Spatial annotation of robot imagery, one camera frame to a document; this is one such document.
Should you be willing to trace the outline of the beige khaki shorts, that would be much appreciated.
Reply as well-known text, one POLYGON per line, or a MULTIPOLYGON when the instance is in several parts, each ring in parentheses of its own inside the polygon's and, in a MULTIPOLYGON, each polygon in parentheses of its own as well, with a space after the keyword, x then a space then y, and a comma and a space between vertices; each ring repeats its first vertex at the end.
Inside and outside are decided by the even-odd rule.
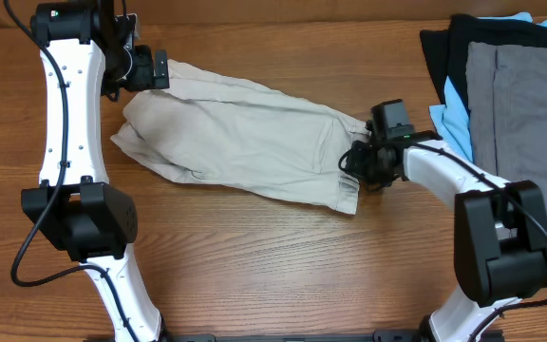
POLYGON ((177 183, 234 187, 353 215, 360 185, 338 162, 366 124, 246 79, 170 60, 169 86, 138 93, 111 140, 177 183))

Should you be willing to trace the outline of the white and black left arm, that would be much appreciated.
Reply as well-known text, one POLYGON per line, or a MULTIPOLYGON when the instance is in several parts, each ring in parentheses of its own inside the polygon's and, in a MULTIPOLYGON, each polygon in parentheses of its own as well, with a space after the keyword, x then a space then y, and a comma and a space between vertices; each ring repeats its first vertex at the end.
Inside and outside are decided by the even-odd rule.
POLYGON ((38 5, 25 34, 47 86, 47 139, 35 188, 21 193, 31 233, 67 253, 97 289, 117 341, 166 341, 136 261, 134 201, 104 166, 101 101, 169 86, 167 55, 139 43, 139 19, 108 0, 38 5))

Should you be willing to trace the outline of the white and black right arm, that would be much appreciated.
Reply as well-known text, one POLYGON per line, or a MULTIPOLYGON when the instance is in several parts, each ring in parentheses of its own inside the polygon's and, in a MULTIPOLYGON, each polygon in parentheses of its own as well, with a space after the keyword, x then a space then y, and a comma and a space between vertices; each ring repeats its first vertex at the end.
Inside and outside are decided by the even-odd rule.
POLYGON ((454 213, 458 286, 414 330, 379 330, 385 341, 501 341, 492 323, 509 311, 547 306, 547 211, 530 180, 493 176, 456 155, 431 130, 418 132, 402 100, 380 103, 340 169, 381 190, 397 179, 428 189, 454 213))

